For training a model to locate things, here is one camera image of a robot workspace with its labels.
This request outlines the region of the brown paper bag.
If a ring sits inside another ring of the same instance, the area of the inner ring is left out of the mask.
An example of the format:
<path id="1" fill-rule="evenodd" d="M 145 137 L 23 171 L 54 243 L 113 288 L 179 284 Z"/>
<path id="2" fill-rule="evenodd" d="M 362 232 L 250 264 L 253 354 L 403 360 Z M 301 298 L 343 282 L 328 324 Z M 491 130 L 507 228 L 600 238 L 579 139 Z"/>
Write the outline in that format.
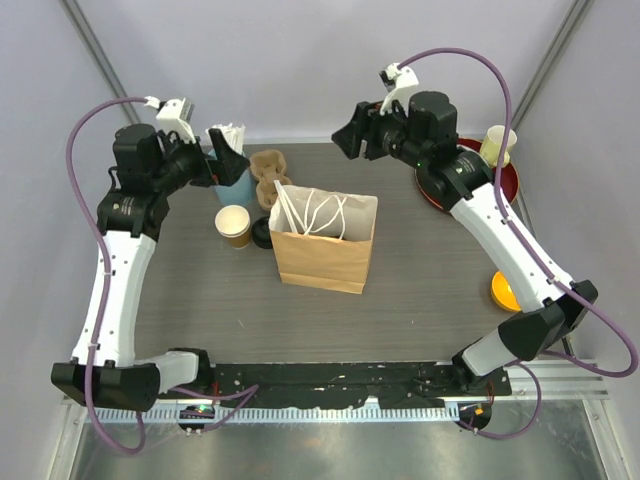
<path id="1" fill-rule="evenodd" d="M 373 250 L 378 198 L 275 183 L 269 234 L 285 284 L 360 294 Z"/>

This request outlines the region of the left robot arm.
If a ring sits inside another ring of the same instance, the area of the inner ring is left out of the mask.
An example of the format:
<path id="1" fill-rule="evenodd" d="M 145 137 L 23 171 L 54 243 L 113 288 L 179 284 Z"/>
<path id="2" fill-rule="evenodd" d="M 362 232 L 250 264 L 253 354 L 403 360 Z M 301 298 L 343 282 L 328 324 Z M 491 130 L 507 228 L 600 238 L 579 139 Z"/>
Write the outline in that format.
<path id="1" fill-rule="evenodd" d="M 211 154 L 168 128 L 134 124 L 115 134 L 112 186 L 97 209 L 104 244 L 89 310 L 70 360 L 51 371 L 52 384 L 83 406 L 146 412 L 174 387 L 193 399 L 212 389 L 204 350 L 173 348 L 144 360 L 134 350 L 144 277 L 169 212 L 169 196 L 188 184 L 231 186 L 249 166 L 221 129 L 211 128 L 208 135 Z"/>

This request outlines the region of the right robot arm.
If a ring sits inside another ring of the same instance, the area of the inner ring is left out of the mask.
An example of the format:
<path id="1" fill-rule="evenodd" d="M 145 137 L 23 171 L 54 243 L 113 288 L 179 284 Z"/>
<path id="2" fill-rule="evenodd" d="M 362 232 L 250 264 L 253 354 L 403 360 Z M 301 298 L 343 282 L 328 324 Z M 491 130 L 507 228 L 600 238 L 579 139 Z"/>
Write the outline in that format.
<path id="1" fill-rule="evenodd" d="M 596 300 L 597 289 L 558 268 L 507 210 L 493 171 L 459 146 L 457 109 L 447 95 L 418 92 L 406 107 L 393 101 L 390 112 L 379 102 L 360 102 L 331 140 L 349 159 L 391 156 L 414 168 L 425 191 L 473 235 L 511 286 L 519 312 L 453 357 L 457 391 L 477 393 L 490 374 L 535 359 L 580 324 L 586 314 L 580 302 Z"/>

